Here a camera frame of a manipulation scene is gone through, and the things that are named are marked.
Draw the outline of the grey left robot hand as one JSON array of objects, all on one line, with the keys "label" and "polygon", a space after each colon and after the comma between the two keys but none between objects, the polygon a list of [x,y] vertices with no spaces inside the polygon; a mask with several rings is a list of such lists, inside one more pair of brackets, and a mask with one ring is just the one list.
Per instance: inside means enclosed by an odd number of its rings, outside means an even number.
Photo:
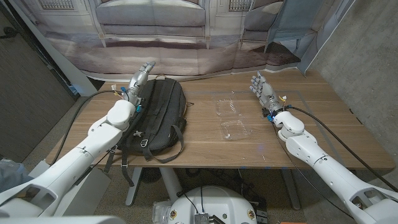
[{"label": "grey left robot hand", "polygon": [[155,61],[147,62],[132,76],[126,88],[127,99],[133,105],[140,101],[139,94],[148,81],[149,72],[154,68]]}]

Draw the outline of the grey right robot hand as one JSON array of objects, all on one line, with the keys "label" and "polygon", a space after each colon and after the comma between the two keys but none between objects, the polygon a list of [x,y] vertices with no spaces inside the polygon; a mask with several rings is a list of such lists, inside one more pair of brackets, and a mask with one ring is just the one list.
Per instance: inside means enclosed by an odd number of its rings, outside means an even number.
[{"label": "grey right robot hand", "polygon": [[284,110],[282,104],[277,99],[275,91],[260,71],[257,71],[256,76],[252,76],[249,88],[257,96],[260,105],[271,115],[276,115]]}]

